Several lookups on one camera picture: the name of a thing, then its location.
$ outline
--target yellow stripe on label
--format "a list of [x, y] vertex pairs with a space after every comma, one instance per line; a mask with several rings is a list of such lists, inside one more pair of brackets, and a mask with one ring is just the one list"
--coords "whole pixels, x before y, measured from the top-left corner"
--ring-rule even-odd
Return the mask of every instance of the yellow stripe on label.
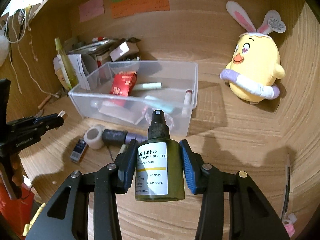
[[145, 169], [139, 169], [137, 172], [140, 171], [165, 171], [167, 168], [166, 167], [157, 167], [157, 168], [145, 168]]

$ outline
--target orange sticky note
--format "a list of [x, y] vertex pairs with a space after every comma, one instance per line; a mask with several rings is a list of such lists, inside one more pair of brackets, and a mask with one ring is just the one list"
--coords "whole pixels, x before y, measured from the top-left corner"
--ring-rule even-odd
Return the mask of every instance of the orange sticky note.
[[80, 22], [88, 21], [104, 14], [103, 0], [90, 0], [79, 6]]
[[169, 0], [123, 0], [111, 4], [113, 19], [153, 11], [170, 11]]

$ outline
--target yellow chick plush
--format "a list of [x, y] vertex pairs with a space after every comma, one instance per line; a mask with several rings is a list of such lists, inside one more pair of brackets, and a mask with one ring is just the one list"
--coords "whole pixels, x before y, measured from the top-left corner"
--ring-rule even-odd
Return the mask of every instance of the yellow chick plush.
[[229, 81], [236, 96], [252, 104], [277, 98], [280, 91], [273, 84], [276, 79], [284, 78], [285, 71], [280, 65], [275, 42], [266, 34], [273, 31], [270, 19], [279, 19], [280, 16], [274, 10], [269, 11], [264, 23], [256, 31], [242, 7], [235, 2], [228, 7], [228, 3], [229, 13], [249, 32], [240, 35], [232, 60], [221, 72], [220, 78]]

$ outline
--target pink sticky note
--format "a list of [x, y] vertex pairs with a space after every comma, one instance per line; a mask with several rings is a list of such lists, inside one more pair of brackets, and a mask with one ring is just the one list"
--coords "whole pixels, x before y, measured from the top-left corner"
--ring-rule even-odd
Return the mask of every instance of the pink sticky note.
[[104, 14], [103, 0], [90, 0], [79, 5], [80, 22], [88, 21], [100, 14]]

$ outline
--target yellow bottle cap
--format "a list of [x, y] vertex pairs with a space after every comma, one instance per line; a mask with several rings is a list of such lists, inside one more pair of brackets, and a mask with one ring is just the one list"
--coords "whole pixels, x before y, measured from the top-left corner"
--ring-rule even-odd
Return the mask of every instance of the yellow bottle cap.
[[54, 39], [54, 43], [56, 44], [56, 50], [62, 49], [62, 45], [59, 37]]

